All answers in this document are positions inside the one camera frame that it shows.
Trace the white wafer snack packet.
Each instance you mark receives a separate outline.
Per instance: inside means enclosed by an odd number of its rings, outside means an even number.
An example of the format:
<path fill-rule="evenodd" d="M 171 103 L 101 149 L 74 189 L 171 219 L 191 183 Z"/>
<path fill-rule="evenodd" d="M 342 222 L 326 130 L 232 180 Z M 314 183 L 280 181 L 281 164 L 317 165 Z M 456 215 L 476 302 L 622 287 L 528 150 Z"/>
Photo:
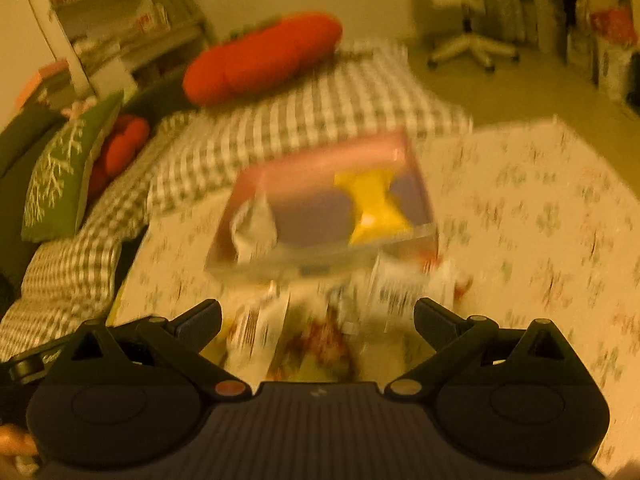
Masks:
<path fill-rule="evenodd" d="M 243 306 L 227 336 L 228 357 L 233 362 L 265 360 L 273 355 L 288 314 L 286 292 L 272 292 Z"/>

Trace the white red snack wrapper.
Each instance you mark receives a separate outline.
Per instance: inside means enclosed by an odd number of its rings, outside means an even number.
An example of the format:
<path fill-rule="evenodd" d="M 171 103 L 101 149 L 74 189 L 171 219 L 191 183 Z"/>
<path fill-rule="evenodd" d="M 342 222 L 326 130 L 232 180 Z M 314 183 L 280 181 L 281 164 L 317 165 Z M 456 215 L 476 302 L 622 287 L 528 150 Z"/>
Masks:
<path fill-rule="evenodd" d="M 431 299 L 452 310 L 456 300 L 464 296 L 472 284 L 472 276 L 448 258 L 415 263 L 382 255 L 370 275 L 362 317 L 373 322 L 411 326 L 414 306 L 420 299 Z"/>

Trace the red white candy packet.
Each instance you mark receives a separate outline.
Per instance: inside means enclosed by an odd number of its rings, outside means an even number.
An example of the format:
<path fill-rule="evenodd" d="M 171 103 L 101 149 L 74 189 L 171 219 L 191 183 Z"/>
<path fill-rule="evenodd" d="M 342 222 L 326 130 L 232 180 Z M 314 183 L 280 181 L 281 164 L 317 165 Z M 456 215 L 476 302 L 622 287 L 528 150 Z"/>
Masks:
<path fill-rule="evenodd" d="M 310 318 L 279 342 L 267 375 L 275 382 L 352 382 L 357 365 L 337 317 Z"/>

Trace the white triangular snack packet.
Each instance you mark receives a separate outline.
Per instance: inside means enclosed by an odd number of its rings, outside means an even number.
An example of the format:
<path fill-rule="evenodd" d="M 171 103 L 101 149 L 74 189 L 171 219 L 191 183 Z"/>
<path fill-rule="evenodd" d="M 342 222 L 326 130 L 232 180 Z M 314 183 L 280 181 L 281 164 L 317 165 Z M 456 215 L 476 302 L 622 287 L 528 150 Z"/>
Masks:
<path fill-rule="evenodd" d="M 230 222 L 230 234 L 239 264 L 265 257 L 276 247 L 276 220 L 264 193 L 242 203 Z"/>

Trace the large yellow snack packet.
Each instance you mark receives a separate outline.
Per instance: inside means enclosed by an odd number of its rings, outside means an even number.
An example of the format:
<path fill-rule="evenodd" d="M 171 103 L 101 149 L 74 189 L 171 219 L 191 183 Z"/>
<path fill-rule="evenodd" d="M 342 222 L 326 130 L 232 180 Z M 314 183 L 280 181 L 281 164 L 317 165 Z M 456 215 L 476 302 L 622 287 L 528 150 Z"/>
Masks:
<path fill-rule="evenodd" d="M 380 167 L 334 174 L 333 185 L 352 201 L 354 227 L 349 244 L 360 245 L 410 234 L 412 224 L 390 197 L 395 170 Z"/>

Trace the green snowflake pillow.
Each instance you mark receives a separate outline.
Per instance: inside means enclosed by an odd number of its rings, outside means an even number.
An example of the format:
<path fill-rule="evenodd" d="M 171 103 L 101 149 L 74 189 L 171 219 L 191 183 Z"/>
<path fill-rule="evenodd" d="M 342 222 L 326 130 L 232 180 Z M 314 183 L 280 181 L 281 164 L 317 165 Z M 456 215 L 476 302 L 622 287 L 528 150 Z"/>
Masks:
<path fill-rule="evenodd" d="M 75 235 L 85 218 L 89 181 L 124 100 L 117 91 L 66 122 L 38 157 L 26 192 L 21 237 L 43 243 Z"/>

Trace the pink silver storage box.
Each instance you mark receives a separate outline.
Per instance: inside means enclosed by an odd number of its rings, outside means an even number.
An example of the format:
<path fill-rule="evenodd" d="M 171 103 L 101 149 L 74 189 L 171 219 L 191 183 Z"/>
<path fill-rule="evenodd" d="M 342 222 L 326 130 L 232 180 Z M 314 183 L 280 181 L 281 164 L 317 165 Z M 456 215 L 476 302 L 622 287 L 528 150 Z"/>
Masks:
<path fill-rule="evenodd" d="M 333 185 L 343 171 L 390 167 L 390 197 L 412 224 L 410 234 L 351 245 L 352 201 Z M 278 242 L 265 257 L 236 262 L 230 222 L 242 203 L 264 193 Z M 221 281 L 266 282 L 368 266 L 379 254 L 424 263 L 438 253 L 437 226 L 412 142 L 405 131 L 360 136 L 242 170 L 205 260 Z"/>

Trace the small red tomato cushion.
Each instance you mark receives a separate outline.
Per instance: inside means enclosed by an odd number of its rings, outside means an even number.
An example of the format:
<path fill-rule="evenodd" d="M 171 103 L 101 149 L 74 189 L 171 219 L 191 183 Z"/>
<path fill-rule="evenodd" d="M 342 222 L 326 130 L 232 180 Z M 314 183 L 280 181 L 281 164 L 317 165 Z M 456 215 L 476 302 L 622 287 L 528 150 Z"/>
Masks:
<path fill-rule="evenodd" d="M 94 162 L 88 187 L 88 201 L 98 198 L 108 185 L 134 161 L 149 140 L 146 119 L 134 114 L 119 115 Z"/>

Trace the dark green sofa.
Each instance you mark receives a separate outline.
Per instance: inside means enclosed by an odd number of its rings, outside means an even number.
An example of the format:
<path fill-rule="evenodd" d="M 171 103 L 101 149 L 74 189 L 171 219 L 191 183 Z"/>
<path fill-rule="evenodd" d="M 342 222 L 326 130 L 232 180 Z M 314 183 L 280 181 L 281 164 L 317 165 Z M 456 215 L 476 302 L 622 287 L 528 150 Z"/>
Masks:
<path fill-rule="evenodd" d="M 193 110 L 182 90 L 184 70 L 160 78 L 137 93 L 126 114 L 154 127 L 171 113 Z M 26 191 L 35 163 L 66 118 L 44 105 L 23 108 L 1 131 L 1 311 L 21 297 L 21 284 L 38 245 L 21 238 Z"/>

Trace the grey checked blanket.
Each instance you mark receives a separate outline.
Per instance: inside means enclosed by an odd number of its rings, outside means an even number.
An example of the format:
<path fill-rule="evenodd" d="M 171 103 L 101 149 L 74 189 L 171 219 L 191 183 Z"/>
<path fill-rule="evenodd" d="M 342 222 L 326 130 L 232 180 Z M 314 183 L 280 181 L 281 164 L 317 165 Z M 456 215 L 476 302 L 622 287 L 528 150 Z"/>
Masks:
<path fill-rule="evenodd" d="M 122 245 L 153 214 L 232 185 L 247 166 L 380 130 L 424 139 L 473 127 L 462 107 L 420 85 L 406 47 L 385 39 L 346 41 L 306 75 L 218 110 L 188 103 L 179 75 L 139 93 L 127 108 L 149 119 L 152 140 L 75 235 L 41 244 L 29 259 L 20 296 L 2 311 L 3 359 L 104 314 L 118 287 Z"/>

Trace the white printed sack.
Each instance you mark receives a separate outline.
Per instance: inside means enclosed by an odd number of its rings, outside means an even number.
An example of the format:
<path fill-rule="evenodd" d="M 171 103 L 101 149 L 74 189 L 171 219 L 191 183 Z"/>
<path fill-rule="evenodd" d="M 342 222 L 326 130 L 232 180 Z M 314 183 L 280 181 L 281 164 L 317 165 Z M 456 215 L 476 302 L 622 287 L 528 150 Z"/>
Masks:
<path fill-rule="evenodd" d="M 623 103 L 631 90 L 634 49 L 599 38 L 597 52 L 599 91 L 612 102 Z"/>

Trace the large red tomato cushion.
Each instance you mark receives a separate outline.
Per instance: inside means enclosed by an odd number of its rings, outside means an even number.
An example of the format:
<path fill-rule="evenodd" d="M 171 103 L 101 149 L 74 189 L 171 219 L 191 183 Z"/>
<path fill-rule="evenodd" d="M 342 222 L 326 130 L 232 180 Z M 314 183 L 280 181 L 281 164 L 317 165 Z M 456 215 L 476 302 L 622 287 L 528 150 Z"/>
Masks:
<path fill-rule="evenodd" d="M 271 90 L 332 58 L 343 25 L 324 12 L 299 13 L 201 53 L 186 69 L 183 92 L 211 106 Z"/>

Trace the white bookshelf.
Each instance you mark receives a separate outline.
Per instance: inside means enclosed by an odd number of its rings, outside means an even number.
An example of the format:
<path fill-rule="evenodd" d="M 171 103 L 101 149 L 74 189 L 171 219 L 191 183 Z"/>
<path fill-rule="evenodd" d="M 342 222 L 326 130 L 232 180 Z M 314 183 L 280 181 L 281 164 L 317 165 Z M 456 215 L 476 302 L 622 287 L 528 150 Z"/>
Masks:
<path fill-rule="evenodd" d="M 28 0 L 78 96 L 143 88 L 208 45 L 194 0 Z"/>

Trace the red printed bag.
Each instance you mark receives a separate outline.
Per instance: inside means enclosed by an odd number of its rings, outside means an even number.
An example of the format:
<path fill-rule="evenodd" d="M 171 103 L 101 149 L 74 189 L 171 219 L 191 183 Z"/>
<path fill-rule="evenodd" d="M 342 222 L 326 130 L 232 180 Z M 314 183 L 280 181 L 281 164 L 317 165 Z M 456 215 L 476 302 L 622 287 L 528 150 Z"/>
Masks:
<path fill-rule="evenodd" d="M 613 44 L 622 44 L 623 46 L 638 44 L 638 35 L 634 29 L 629 6 L 591 13 L 589 21 L 597 35 Z"/>

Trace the white office chair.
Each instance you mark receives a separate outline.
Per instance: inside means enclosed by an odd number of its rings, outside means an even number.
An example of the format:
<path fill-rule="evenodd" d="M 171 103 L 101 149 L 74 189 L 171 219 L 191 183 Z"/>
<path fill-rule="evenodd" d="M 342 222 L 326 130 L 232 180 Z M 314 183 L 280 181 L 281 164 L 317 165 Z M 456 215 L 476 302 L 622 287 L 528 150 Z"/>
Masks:
<path fill-rule="evenodd" d="M 514 63 L 520 62 L 518 48 L 503 40 L 488 38 L 473 29 L 473 18 L 486 13 L 488 0 L 428 0 L 436 8 L 459 9 L 461 12 L 462 32 L 452 36 L 431 50 L 427 66 L 434 70 L 443 62 L 460 58 L 469 54 L 487 73 L 495 71 L 494 56 L 510 58 Z"/>

